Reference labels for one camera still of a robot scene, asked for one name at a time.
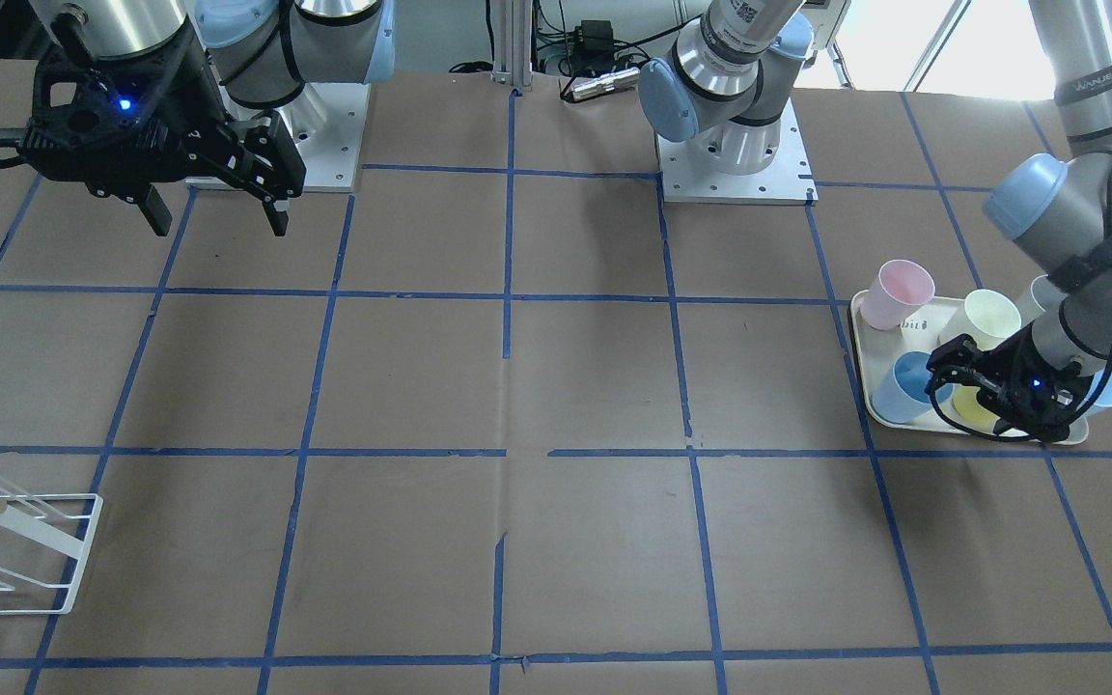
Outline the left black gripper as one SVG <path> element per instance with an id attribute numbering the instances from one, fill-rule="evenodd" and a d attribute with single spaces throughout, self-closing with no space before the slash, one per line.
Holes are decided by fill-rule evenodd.
<path id="1" fill-rule="evenodd" d="M 930 355 L 927 400 L 944 403 L 950 384 L 979 388 L 976 400 L 994 414 L 989 435 L 1000 441 L 1068 440 L 1075 413 L 1093 379 L 1080 368 L 1058 369 L 1037 353 L 1033 326 L 1025 325 L 997 347 L 986 350 L 961 332 Z"/>

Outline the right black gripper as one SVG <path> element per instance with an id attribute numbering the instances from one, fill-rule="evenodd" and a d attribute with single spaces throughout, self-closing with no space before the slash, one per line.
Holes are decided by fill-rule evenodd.
<path id="1" fill-rule="evenodd" d="M 190 19 L 151 48 L 111 56 L 76 19 L 53 19 L 57 44 L 37 67 L 21 145 L 51 181 L 133 203 L 159 237 L 173 215 L 156 183 L 215 178 L 262 203 L 272 234 L 290 225 L 306 167 L 282 118 L 231 120 Z"/>

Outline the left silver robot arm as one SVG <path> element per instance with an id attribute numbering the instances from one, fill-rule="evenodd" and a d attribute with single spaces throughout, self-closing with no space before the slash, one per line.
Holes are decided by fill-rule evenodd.
<path id="1" fill-rule="evenodd" d="M 984 212 L 1062 300 L 994 347 L 953 329 L 924 365 L 919 395 L 940 413 L 949 384 L 974 387 L 992 430 L 959 431 L 1060 443 L 1112 375 L 1112 1 L 1033 1 L 1031 14 L 1071 157 L 1032 155 L 989 193 Z M 770 145 L 746 163 L 727 163 L 727 153 L 753 131 L 776 133 L 814 40 L 798 1 L 713 1 L 641 67 L 641 107 L 662 140 L 706 141 L 733 175 L 761 170 Z"/>

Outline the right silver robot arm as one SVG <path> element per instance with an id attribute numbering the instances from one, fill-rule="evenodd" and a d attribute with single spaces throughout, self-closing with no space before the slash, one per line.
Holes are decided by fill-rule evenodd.
<path id="1" fill-rule="evenodd" d="M 12 141 L 51 181 L 133 203 L 155 234 L 158 183 L 216 178 L 262 203 L 272 234 L 306 167 L 282 106 L 315 83 L 393 75 L 385 1 L 36 1 L 52 48 Z"/>

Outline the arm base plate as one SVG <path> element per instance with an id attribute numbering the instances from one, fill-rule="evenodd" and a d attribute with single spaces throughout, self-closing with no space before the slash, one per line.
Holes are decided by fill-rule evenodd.
<path id="1" fill-rule="evenodd" d="M 728 122 L 689 141 L 654 137 L 663 195 L 674 203 L 776 203 L 820 199 L 797 115 L 787 101 L 777 122 Z"/>
<path id="2" fill-rule="evenodd" d="M 302 83 L 286 91 L 281 115 L 306 167 L 305 192 L 349 193 L 356 185 L 371 85 Z"/>

